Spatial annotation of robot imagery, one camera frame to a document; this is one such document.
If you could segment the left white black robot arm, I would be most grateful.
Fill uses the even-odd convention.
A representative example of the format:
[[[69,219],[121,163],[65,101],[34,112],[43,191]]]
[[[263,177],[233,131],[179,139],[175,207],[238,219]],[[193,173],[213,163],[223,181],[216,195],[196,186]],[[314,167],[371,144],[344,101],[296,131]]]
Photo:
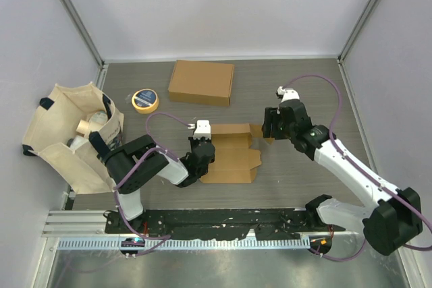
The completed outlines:
[[[154,177],[161,177],[178,188],[196,183],[215,161],[211,137],[189,137],[190,151],[175,159],[155,143],[150,135],[110,149],[98,132],[89,141],[114,181],[114,198],[120,225],[128,233],[139,232],[144,224],[140,189]]]

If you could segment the large brown cardboard box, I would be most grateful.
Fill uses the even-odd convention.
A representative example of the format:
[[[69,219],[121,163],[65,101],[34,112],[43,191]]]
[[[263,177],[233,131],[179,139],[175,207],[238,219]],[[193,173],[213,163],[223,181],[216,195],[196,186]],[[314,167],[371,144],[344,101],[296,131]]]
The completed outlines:
[[[173,102],[228,107],[234,65],[205,61],[176,61],[168,97]]]

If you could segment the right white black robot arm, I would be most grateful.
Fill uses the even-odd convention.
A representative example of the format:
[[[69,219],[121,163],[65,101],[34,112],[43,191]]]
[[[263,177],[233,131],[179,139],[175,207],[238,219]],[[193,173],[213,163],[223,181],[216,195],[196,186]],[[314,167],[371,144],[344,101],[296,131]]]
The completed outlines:
[[[336,225],[359,233],[384,256],[422,233],[420,196],[370,170],[326,126],[313,124],[300,100],[265,108],[262,131],[264,138],[289,140],[298,152],[335,175],[362,203],[355,206],[321,195],[306,205],[308,228],[318,231]]]

